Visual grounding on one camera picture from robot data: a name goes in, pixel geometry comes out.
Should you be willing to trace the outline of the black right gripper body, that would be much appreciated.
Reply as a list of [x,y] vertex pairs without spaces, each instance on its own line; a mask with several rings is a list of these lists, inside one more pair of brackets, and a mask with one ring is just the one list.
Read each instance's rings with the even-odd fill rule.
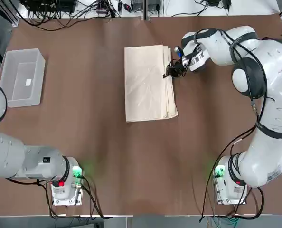
[[185,74],[186,68],[184,67],[181,60],[174,60],[170,66],[170,75],[172,77],[181,77]]

